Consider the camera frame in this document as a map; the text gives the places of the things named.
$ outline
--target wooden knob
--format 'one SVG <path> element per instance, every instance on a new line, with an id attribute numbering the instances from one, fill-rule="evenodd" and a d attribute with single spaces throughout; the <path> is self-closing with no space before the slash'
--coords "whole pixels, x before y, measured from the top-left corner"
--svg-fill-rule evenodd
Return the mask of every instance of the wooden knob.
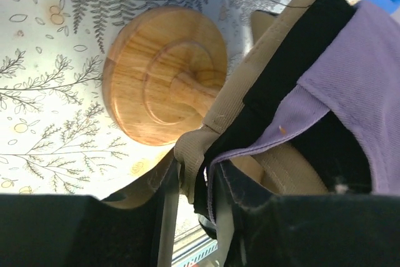
<path id="1" fill-rule="evenodd" d="M 171 144 L 200 127 L 226 68 L 225 43 L 210 19 L 192 9 L 152 9 L 116 38 L 104 66 L 104 101 L 132 139 Z"/>

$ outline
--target black fabric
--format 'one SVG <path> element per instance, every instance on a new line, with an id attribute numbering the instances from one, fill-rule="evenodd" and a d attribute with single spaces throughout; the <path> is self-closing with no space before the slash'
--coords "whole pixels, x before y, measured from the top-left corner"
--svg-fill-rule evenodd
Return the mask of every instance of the black fabric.
<path id="1" fill-rule="evenodd" d="M 90 196 L 0 195 L 0 266 L 171 264 L 178 167 L 170 151 L 154 169 L 103 202 Z"/>
<path id="2" fill-rule="evenodd" d="M 354 13 L 355 9 L 345 0 L 316 0 L 299 18 L 299 21 L 289 31 L 259 79 L 244 98 L 244 108 L 238 117 L 204 154 L 204 161 L 197 174 L 194 187 L 195 212 L 208 216 L 207 188 L 203 177 L 205 167 L 220 153 L 249 147 L 260 137 L 271 123 L 281 100 L 295 87 L 298 78 L 311 67 L 318 56 L 332 43 Z M 340 157 L 343 158 L 350 155 L 350 153 L 360 153 L 359 150 L 361 148 L 357 141 L 352 138 L 351 133 L 348 135 L 349 132 L 335 116 L 323 119 L 321 124 L 324 129 L 330 129 L 329 132 L 333 132 L 332 134 L 338 133 L 338 136 L 333 139 L 336 142 L 334 144 L 331 144 L 332 139 L 328 140 L 318 136 L 318 143 L 324 143 L 325 146 L 329 143 L 330 147 L 336 148 L 340 147 L 340 145 L 337 145 L 338 141 L 342 143 L 341 140 L 348 140 L 352 141 L 351 145 L 346 144 L 346 147 L 343 145 L 340 148 L 346 149 L 339 153 Z M 308 134 L 306 140 L 309 143 L 305 145 L 311 144 L 312 147 L 316 147 L 313 144 L 313 139 L 314 132 Z M 303 155 L 312 165 L 317 165 L 317 172 L 322 180 L 325 178 L 325 183 L 329 185 L 327 177 L 324 177 L 325 166 L 323 166 L 321 160 L 313 159 L 313 154 L 309 155 L 309 152 L 306 151 L 309 150 L 308 148 L 306 150 L 298 148 L 298 150 L 303 152 Z M 357 156 L 357 158 L 359 159 L 358 164 L 364 167 L 366 158 L 362 150 L 361 155 Z"/>
<path id="3" fill-rule="evenodd" d="M 353 134 L 333 112 L 296 136 L 290 142 L 315 169 L 331 192 L 338 184 L 348 193 L 370 193 L 371 171 L 368 159 Z"/>
<path id="4" fill-rule="evenodd" d="M 247 179 L 229 161 L 216 166 L 223 266 L 399 266 L 399 197 L 270 196 L 255 182 L 243 193 Z"/>
<path id="5" fill-rule="evenodd" d="M 209 236 L 213 240 L 217 240 L 217 232 L 214 228 L 209 228 L 208 226 L 205 226 L 201 222 L 199 222 L 199 224 L 201 228 L 206 232 L 207 236 Z"/>

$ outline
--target black strap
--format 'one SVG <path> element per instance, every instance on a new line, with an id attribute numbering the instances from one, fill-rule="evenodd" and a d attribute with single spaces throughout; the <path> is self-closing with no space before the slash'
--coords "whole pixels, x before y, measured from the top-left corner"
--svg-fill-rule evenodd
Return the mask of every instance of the black strap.
<path id="1" fill-rule="evenodd" d="M 281 100 L 295 87 L 298 78 L 332 43 L 354 12 L 355 10 L 345 0 L 316 0 L 293 26 L 259 79 L 244 97 L 245 107 L 239 116 L 204 154 L 204 161 L 197 174 L 194 187 L 195 212 L 208 216 L 207 192 L 203 176 L 205 167 L 220 153 L 246 148 L 260 137 L 271 123 Z M 335 115 L 327 119 L 323 118 L 320 123 L 325 128 L 333 128 L 333 134 L 339 133 L 336 138 L 333 138 L 336 141 L 335 144 L 331 144 L 332 139 L 324 139 L 324 137 L 322 141 L 319 141 L 320 143 L 325 143 L 325 145 L 330 143 L 331 147 L 335 148 L 340 146 L 338 141 L 350 140 L 352 141 L 351 149 L 348 148 L 349 145 L 346 145 L 345 149 L 342 147 L 341 157 L 349 156 L 349 151 L 352 155 L 361 153 L 360 157 L 365 157 L 357 141 L 351 133 L 348 134 L 347 129 Z M 306 139 L 313 145 L 313 134 L 309 134 Z M 313 166 L 315 163 L 321 164 L 321 160 L 312 160 L 313 155 L 306 156 L 305 154 L 309 154 L 307 151 L 302 152 L 300 148 L 298 150 Z M 358 163 L 364 166 L 362 159 Z"/>

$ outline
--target botanical print wallpaper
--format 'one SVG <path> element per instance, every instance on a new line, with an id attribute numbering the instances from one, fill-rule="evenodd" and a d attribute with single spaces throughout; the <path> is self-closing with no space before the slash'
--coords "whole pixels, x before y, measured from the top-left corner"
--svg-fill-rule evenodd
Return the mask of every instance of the botanical print wallpaper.
<path id="1" fill-rule="evenodd" d="M 0 193 L 102 198 L 172 147 L 132 141 L 104 108 L 104 60 L 132 18 L 167 5 L 203 12 L 224 36 L 231 73 L 251 47 L 250 13 L 288 1 L 0 0 Z"/>

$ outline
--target purple cloth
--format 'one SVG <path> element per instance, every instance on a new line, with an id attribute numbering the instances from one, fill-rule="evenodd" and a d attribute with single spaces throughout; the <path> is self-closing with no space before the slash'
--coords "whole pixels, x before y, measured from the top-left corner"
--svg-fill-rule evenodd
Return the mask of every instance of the purple cloth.
<path id="1" fill-rule="evenodd" d="M 366 153 L 372 192 L 400 195 L 400 25 L 379 7 L 361 1 L 353 18 L 297 83 L 252 146 L 220 154 L 211 163 L 208 208 L 213 221 L 213 164 L 262 153 L 301 134 L 328 111 Z"/>

